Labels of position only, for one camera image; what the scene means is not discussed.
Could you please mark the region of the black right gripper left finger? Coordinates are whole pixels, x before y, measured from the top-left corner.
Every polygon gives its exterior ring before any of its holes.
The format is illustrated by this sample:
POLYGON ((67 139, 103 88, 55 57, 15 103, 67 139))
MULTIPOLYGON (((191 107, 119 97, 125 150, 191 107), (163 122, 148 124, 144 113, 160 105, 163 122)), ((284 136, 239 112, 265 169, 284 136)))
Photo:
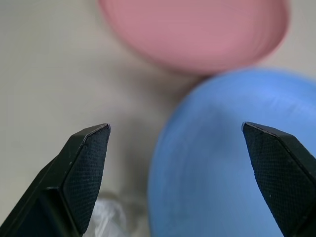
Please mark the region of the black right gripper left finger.
POLYGON ((73 134, 35 177, 0 227, 2 237, 81 237, 104 171, 109 124, 73 134))

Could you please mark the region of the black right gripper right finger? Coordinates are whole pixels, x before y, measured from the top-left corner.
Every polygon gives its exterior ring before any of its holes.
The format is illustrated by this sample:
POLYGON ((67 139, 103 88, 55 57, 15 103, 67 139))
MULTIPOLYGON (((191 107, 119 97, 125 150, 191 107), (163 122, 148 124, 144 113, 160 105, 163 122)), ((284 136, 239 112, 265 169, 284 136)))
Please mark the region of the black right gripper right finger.
POLYGON ((316 159, 293 135, 245 122, 242 132, 259 190, 285 237, 316 235, 316 159))

